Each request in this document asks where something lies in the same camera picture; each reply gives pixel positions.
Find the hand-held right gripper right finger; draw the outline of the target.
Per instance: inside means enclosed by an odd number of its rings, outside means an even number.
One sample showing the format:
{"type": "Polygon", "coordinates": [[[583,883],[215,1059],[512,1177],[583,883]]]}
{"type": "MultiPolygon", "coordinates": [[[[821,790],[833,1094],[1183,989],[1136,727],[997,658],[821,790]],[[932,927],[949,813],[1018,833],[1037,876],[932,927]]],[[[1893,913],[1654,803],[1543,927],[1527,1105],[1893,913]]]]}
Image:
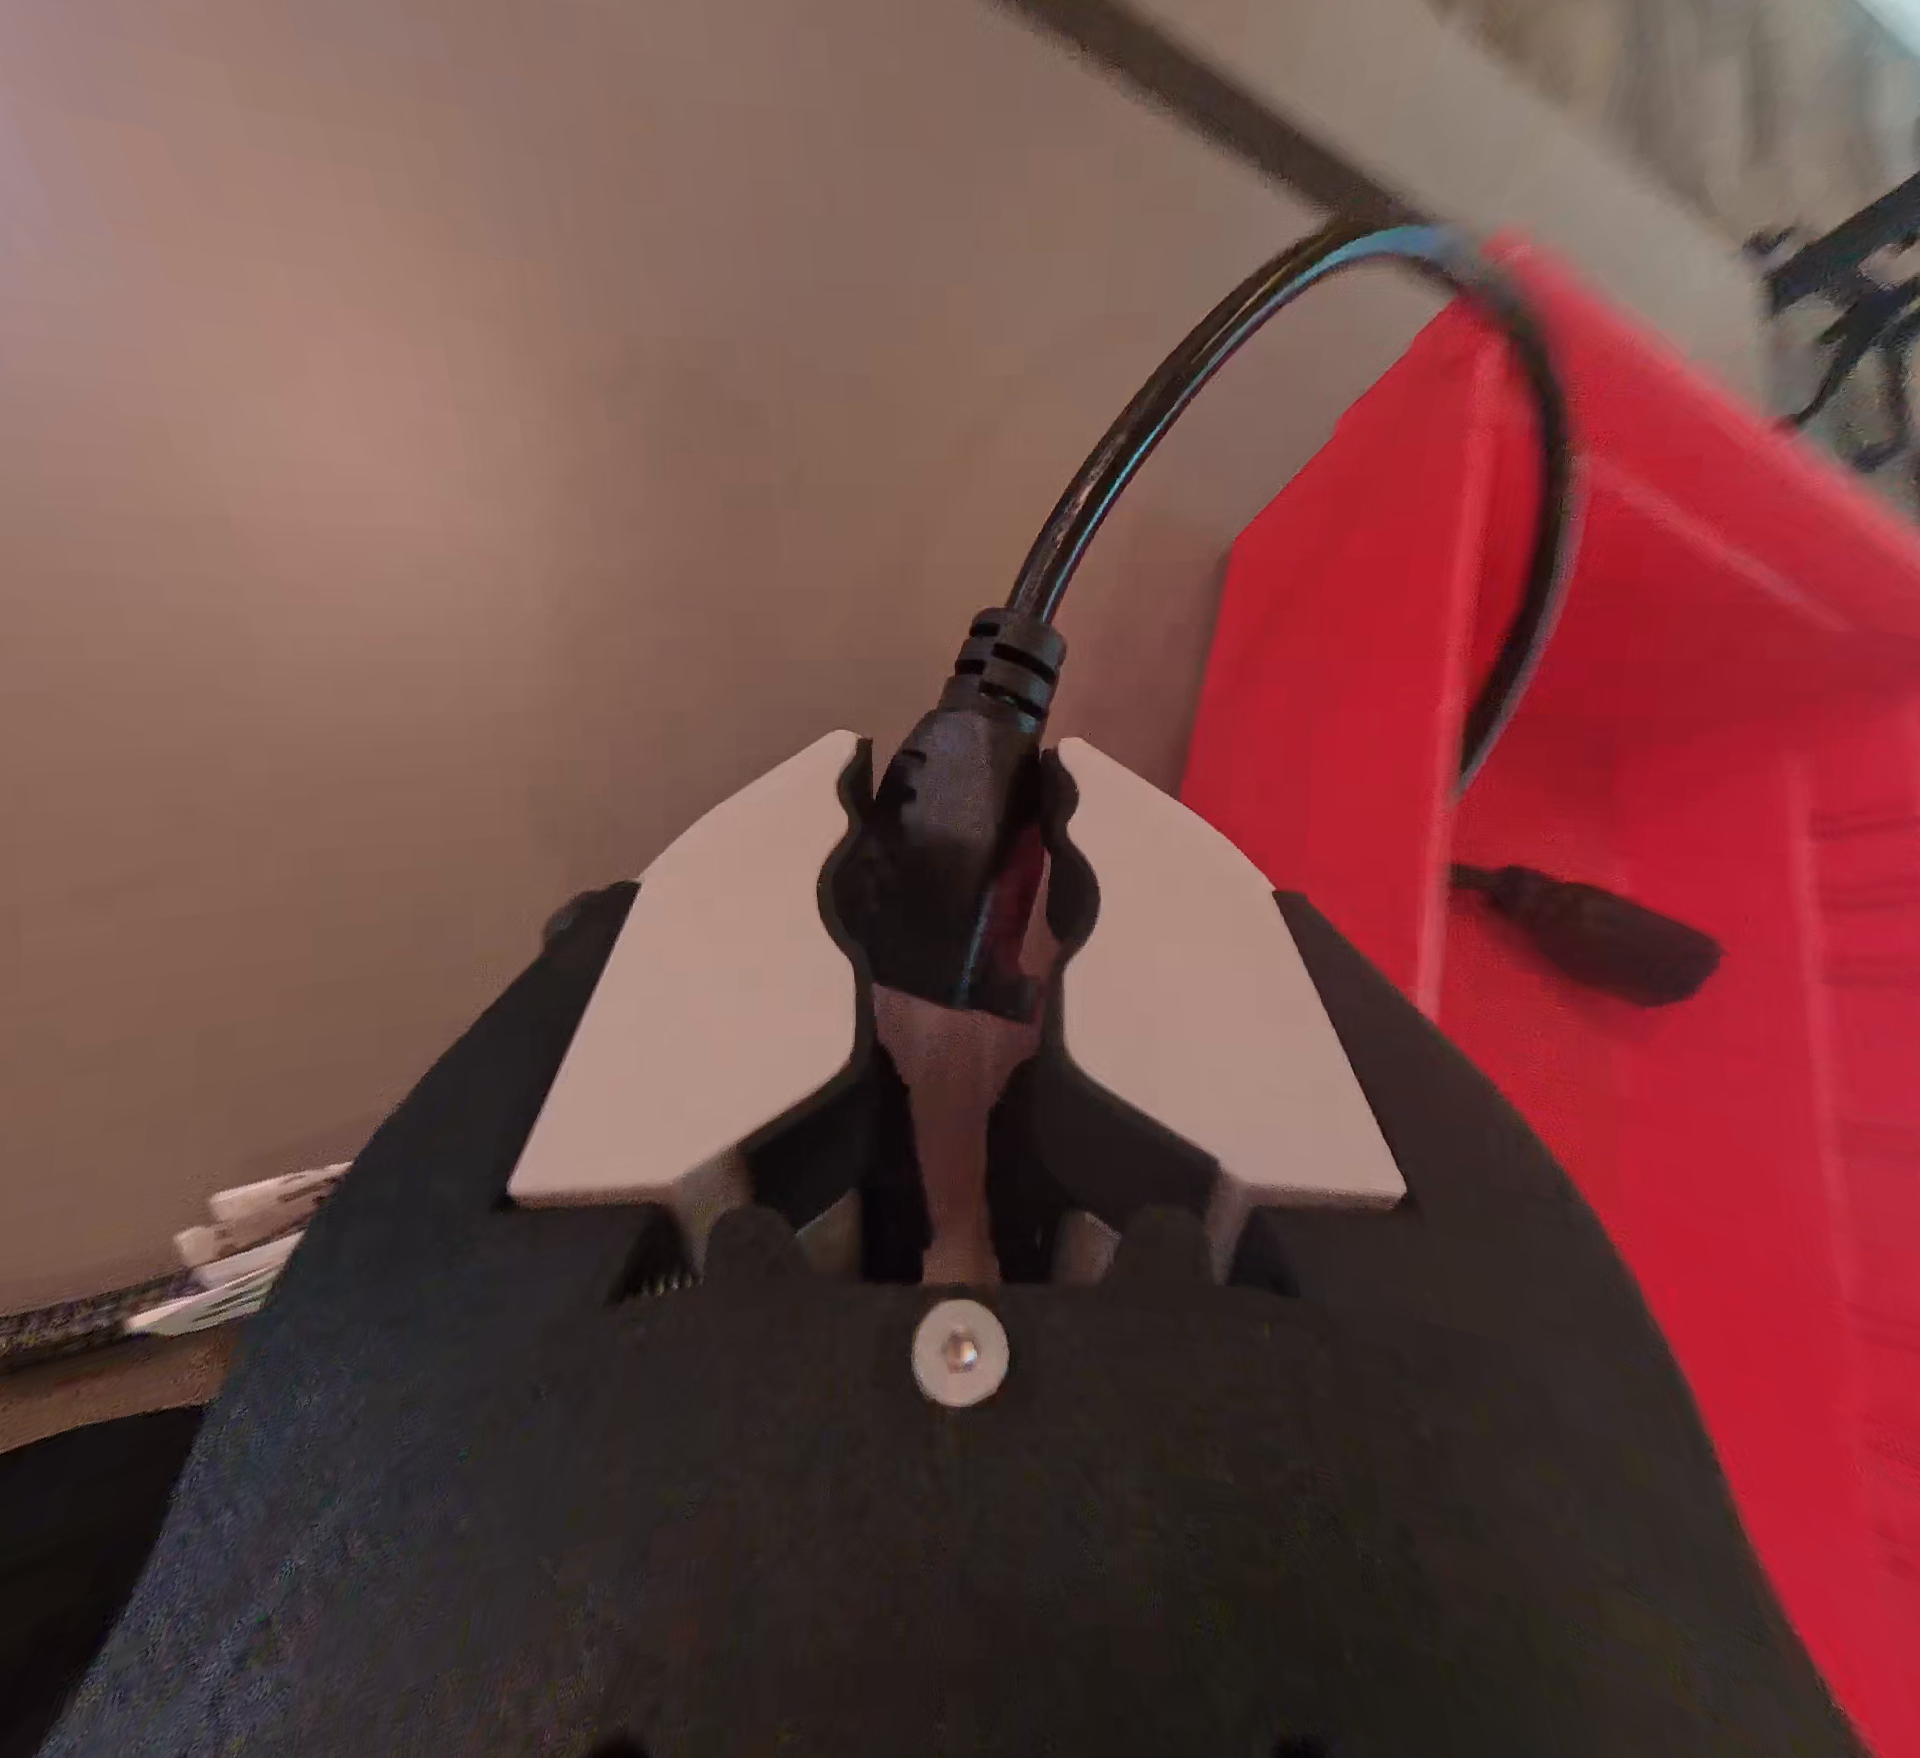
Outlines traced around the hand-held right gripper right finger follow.
{"type": "Polygon", "coordinates": [[[1132,1227],[1183,1205],[1239,1256],[1254,1205],[1404,1198],[1381,1122],[1337,1039],[1267,866],[1199,813],[1056,739],[1072,780],[1068,876],[1097,876],[1097,927],[1056,913],[1056,1059],[1097,1085],[1097,1138],[1068,1138],[1072,1205],[1132,1227]]]}

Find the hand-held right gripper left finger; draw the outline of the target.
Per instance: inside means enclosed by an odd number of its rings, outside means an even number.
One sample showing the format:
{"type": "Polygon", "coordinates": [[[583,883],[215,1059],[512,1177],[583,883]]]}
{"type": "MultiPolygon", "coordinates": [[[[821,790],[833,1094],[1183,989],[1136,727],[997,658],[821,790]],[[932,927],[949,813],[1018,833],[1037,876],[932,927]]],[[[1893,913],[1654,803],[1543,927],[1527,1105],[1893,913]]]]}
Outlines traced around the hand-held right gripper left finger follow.
{"type": "Polygon", "coordinates": [[[727,1212],[749,1198],[749,1142],[855,1069],[855,958],[821,876],[858,759],[858,734],[821,734],[642,866],[506,1171],[512,1205],[727,1212]]]}

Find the red plastic bin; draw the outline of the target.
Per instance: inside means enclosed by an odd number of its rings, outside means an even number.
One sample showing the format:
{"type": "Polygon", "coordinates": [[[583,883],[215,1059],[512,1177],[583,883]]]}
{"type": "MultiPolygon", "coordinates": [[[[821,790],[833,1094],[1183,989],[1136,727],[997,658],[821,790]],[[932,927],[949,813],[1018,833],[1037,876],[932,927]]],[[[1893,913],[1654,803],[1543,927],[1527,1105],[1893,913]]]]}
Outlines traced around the red plastic bin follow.
{"type": "Polygon", "coordinates": [[[1915,523],[1543,250],[1495,263],[1578,465],[1527,706],[1452,796],[1542,483],[1447,304],[1239,534],[1180,796],[1554,1142],[1837,1701],[1915,1752],[1915,523]]]}

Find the black chair base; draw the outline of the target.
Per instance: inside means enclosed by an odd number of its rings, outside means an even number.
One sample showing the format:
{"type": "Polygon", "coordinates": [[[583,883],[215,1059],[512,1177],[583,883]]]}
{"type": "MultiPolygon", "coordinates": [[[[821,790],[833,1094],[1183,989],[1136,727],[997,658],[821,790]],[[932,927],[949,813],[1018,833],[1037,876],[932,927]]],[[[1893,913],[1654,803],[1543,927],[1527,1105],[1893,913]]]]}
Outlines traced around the black chair base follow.
{"type": "Polygon", "coordinates": [[[1920,250],[1920,176],[1901,176],[1887,196],[1852,210],[1826,231],[1764,226],[1745,238],[1745,263],[1756,267],[1764,314],[1786,314],[1803,304],[1818,304],[1826,321],[1811,329],[1818,372],[1803,411],[1786,411],[1786,428],[1811,428],[1846,389],[1871,364],[1877,372],[1877,434],[1837,444],[1837,462],[1857,483],[1904,483],[1915,489],[1915,347],[1920,347],[1920,291],[1915,276],[1877,276],[1877,256],[1920,250]]]}

